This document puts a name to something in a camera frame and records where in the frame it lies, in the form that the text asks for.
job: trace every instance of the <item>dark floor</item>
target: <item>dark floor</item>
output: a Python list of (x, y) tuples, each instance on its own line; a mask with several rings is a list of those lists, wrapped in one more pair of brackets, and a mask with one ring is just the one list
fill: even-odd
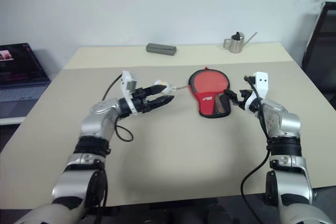
[[(17, 126), (15, 125), (1, 126), (1, 151), (16, 129)], [(336, 206), (336, 187), (315, 189), (315, 192), (317, 192), (317, 196), (314, 205), (324, 211), (324, 213), (336, 223), (336, 212), (334, 211)], [(276, 207), (265, 205), (262, 194), (248, 195), (247, 199), (264, 223), (280, 223)], [(201, 224), (205, 211), (209, 205), (215, 203), (223, 206), (230, 217), (232, 219), (239, 219), (241, 224), (258, 223), (244, 204), (241, 196), (106, 208), (104, 213), (106, 216), (103, 218), (102, 223), (144, 223), (144, 221), (154, 218), (158, 220), (156, 223), (164, 224), (167, 223), (169, 218), (170, 223)], [(0, 210), (0, 223), (12, 224), (28, 211), (29, 210)], [(81, 223), (91, 224), (94, 222), (94, 218), (94, 216), (89, 215), (81, 221)]]

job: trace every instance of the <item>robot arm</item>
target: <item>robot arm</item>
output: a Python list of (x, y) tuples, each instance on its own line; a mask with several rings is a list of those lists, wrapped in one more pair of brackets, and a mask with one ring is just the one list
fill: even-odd
[(240, 90), (243, 101), (228, 90), (226, 94), (235, 105), (255, 114), (258, 110), (258, 94), (265, 118), (267, 131), (267, 150), (270, 168), (266, 177), (266, 201), (277, 206), (283, 224), (333, 222), (318, 208), (312, 205), (313, 191), (309, 180), (306, 160), (301, 154), (300, 119), (289, 113), (282, 105), (265, 99), (268, 91), (268, 75), (256, 72), (252, 77), (245, 77), (253, 90)]
[(103, 200), (107, 194), (105, 160), (111, 152), (109, 141), (118, 119), (132, 113), (149, 112), (174, 98), (163, 95), (148, 101), (147, 96), (160, 93), (166, 86), (135, 89), (135, 80), (128, 72), (123, 72), (121, 81), (125, 98), (97, 103), (83, 120), (75, 151), (68, 158), (65, 170), (53, 188), (52, 203), (33, 209), (16, 224), (78, 223), (89, 208)]

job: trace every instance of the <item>white wall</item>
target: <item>white wall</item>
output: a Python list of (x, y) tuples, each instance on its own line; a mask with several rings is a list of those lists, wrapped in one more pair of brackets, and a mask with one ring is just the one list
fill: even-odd
[(81, 46), (220, 44), (237, 30), (300, 62), (323, 1), (2, 0), (1, 43), (29, 42), (49, 73)]

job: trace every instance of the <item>table surface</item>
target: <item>table surface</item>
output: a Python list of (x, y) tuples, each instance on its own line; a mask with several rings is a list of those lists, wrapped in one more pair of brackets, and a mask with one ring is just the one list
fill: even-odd
[[(336, 147), (336, 112), (280, 44), (251, 44), (239, 55), (218, 46), (178, 47), (175, 56), (143, 51), (144, 47), (77, 51), (0, 155), (1, 208), (50, 202), (51, 190), (77, 143), (81, 121), (123, 69), (137, 76), (138, 87), (156, 79), (183, 86), (194, 71), (207, 65), (226, 73), (235, 92), (248, 88), (244, 75), (268, 72), (268, 98), (302, 121), (302, 153), (313, 187), (336, 185), (336, 174), (328, 172), (334, 170), (330, 157)], [(218, 65), (213, 65), (220, 54)], [(131, 59), (142, 56), (142, 67), (133, 67), (140, 61)], [(158, 66), (160, 57), (165, 66)], [(108, 206), (237, 195), (241, 179), (266, 155), (265, 137), (252, 115), (233, 107), (226, 118), (206, 119), (198, 115), (188, 89), (174, 95), (170, 104), (120, 123), (135, 139), (125, 143), (113, 136), (110, 142)], [(119, 88), (108, 97), (121, 97)], [(247, 181), (247, 193), (265, 191), (267, 171), (265, 165)]]

